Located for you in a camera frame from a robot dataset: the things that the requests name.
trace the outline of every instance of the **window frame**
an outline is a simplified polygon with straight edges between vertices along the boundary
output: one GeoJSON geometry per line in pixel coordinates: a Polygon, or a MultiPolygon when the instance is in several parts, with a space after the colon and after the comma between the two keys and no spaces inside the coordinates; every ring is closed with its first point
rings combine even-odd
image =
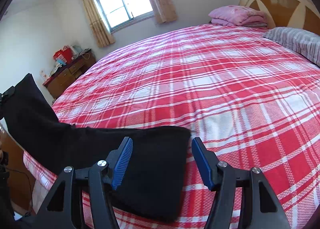
{"type": "Polygon", "coordinates": [[[105,13],[104,10],[103,10],[103,7],[102,7],[102,5],[101,5],[101,3],[100,3],[100,0],[96,0],[96,1],[97,1],[97,4],[98,4],[99,7],[100,7],[100,10],[102,11],[103,17],[105,18],[105,20],[106,20],[106,22],[107,22],[107,24],[108,24],[108,27],[109,27],[111,33],[114,33],[114,32],[116,32],[116,31],[121,30],[121,29],[123,29],[123,28],[125,28],[125,27],[127,27],[127,26],[130,26],[130,25],[132,25],[132,24],[134,24],[134,23],[140,22],[140,21],[142,21],[142,20],[145,20],[145,19],[148,19],[148,18],[151,18],[151,17],[154,16],[154,12],[151,11],[151,12],[147,12],[147,13],[141,14],[141,15],[139,15],[139,16],[137,16],[137,17],[133,17],[133,15],[130,14],[130,11],[129,11],[129,9],[128,9],[126,3],[125,3],[125,1],[122,0],[122,3],[123,3],[124,8],[125,8],[125,10],[126,10],[126,12],[127,12],[127,15],[128,15],[129,20],[127,20],[127,21],[125,21],[125,22],[122,22],[121,24],[118,24],[118,25],[116,25],[116,26],[114,26],[114,27],[112,28],[112,27],[110,26],[110,24],[109,24],[107,15],[106,15],[106,13],[105,13]]]}

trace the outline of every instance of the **black clamp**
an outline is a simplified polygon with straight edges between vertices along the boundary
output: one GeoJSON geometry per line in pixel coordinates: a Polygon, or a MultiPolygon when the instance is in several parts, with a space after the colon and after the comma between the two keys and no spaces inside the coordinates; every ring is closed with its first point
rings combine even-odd
{"type": "Polygon", "coordinates": [[[204,229],[229,228],[236,187],[242,187],[238,229],[290,229],[285,212],[260,168],[233,168],[219,161],[198,137],[193,139],[191,148],[204,185],[216,191],[204,229]]]}
{"type": "Polygon", "coordinates": [[[0,120],[4,117],[2,106],[15,92],[15,87],[10,87],[3,94],[0,93],[0,120]]]}
{"type": "Polygon", "coordinates": [[[121,184],[132,154],[125,137],[115,151],[91,168],[65,167],[44,199],[32,229],[89,229],[84,222],[82,190],[89,186],[95,229],[119,229],[109,193],[121,184]]]}

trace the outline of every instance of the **wooden headboard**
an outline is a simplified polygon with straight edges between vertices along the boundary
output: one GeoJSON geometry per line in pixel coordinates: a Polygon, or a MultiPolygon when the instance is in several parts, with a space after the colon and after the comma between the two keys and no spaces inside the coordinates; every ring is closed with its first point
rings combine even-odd
{"type": "Polygon", "coordinates": [[[268,27],[292,27],[320,35],[320,13],[311,0],[240,0],[241,6],[264,11],[268,27]]]}

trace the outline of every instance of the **red plaid bedspread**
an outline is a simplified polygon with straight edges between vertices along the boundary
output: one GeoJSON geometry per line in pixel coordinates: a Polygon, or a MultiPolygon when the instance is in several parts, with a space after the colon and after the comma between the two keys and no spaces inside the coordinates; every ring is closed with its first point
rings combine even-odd
{"type": "MultiPolygon", "coordinates": [[[[78,127],[186,127],[233,167],[261,167],[292,228],[302,228],[320,200],[320,68],[262,38],[265,31],[202,25],[118,49],[53,109],[78,127]]],[[[24,162],[49,189],[56,176],[26,152],[24,162]]],[[[115,212],[120,228],[203,228],[213,197],[189,149],[175,223],[115,212]]],[[[237,189],[230,228],[237,228],[240,201],[237,189]]],[[[92,226],[87,194],[84,205],[92,226]]]]}

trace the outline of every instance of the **wooden nightstand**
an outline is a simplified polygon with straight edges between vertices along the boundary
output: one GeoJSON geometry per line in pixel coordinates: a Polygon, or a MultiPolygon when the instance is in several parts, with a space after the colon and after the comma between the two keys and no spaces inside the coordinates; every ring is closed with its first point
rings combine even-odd
{"type": "Polygon", "coordinates": [[[21,215],[25,215],[27,210],[30,210],[30,200],[36,180],[23,163],[23,149],[11,138],[7,131],[1,126],[1,123],[0,144],[2,144],[1,149],[9,154],[9,164],[6,168],[7,171],[10,172],[8,187],[10,188],[13,210],[21,215]]]}
{"type": "Polygon", "coordinates": [[[43,85],[48,89],[54,99],[82,76],[87,70],[96,63],[91,49],[78,56],[70,64],[60,67],[43,85]]]}

